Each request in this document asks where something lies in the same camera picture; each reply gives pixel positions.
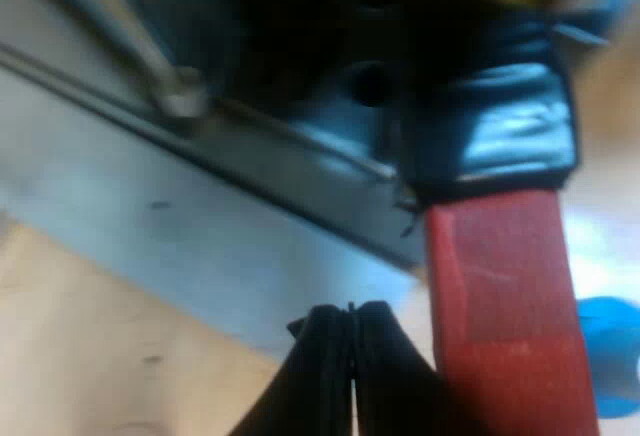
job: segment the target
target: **red strap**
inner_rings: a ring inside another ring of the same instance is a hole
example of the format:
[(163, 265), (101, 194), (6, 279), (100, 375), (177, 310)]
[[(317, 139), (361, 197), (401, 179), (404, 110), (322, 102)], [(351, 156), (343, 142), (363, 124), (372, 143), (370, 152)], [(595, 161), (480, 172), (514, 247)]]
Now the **red strap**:
[(432, 207), (434, 348), (454, 392), (496, 436), (598, 434), (557, 195)]

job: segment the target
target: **wooden surface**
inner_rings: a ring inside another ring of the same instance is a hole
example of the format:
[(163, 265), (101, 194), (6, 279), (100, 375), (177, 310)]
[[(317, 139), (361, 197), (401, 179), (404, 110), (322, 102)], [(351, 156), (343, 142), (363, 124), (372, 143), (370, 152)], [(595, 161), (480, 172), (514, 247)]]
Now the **wooden surface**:
[(222, 435), (277, 365), (36, 231), (0, 247), (0, 434)]

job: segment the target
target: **black leather cover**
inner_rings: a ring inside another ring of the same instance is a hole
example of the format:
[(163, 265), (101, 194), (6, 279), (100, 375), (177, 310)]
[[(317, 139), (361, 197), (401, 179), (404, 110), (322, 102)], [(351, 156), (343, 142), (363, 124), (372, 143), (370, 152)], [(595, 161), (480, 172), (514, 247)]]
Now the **black leather cover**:
[(423, 204), (557, 189), (579, 162), (568, 78), (545, 17), (497, 0), (409, 5), (401, 172)]

